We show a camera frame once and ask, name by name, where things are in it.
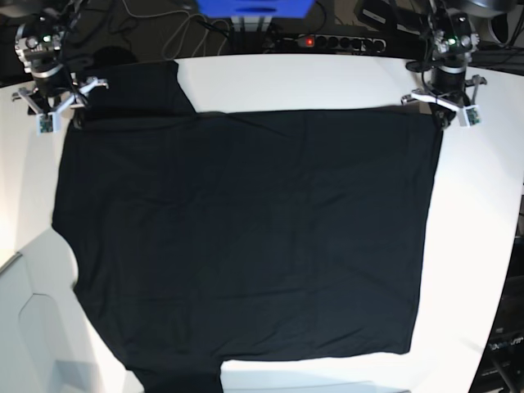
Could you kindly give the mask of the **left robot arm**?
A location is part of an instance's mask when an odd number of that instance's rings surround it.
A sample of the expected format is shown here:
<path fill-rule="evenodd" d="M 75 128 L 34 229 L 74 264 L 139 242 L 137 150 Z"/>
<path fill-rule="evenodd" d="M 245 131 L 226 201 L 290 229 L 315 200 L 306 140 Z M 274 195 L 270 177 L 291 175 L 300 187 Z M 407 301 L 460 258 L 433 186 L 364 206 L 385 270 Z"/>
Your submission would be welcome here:
<path fill-rule="evenodd" d="M 481 49 L 473 17 L 493 19 L 507 15 L 519 1 L 425 1 L 426 20 L 421 23 L 420 39 L 424 43 L 422 58 L 406 63 L 405 68 L 420 76 L 421 86 L 401 98 L 401 104 L 423 103 L 442 130 L 457 120 L 462 128 L 481 123 L 480 107 L 476 103 L 478 89 L 487 84 L 480 75 L 467 77 L 470 65 L 481 68 L 500 68 L 509 65 L 523 49 L 515 47 L 517 37 L 523 32 L 520 17 L 513 36 L 498 49 L 486 52 L 500 54 L 501 60 L 476 63 L 473 54 Z"/>

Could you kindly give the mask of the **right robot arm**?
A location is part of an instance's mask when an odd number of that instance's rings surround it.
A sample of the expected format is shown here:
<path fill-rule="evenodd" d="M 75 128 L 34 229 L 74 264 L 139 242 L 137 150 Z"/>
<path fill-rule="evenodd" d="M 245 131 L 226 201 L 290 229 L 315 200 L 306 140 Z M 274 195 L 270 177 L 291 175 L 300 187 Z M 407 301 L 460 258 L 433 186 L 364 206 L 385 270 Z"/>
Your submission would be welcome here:
<path fill-rule="evenodd" d="M 61 129 L 62 113 L 88 105 L 95 88 L 108 88 L 106 79 L 77 79 L 70 70 L 66 42 L 75 31 L 87 1 L 2 1 L 1 15 L 23 20 L 14 36 L 14 52 L 33 84 L 18 88 L 12 101 L 22 101 L 35 117 L 39 134 Z"/>

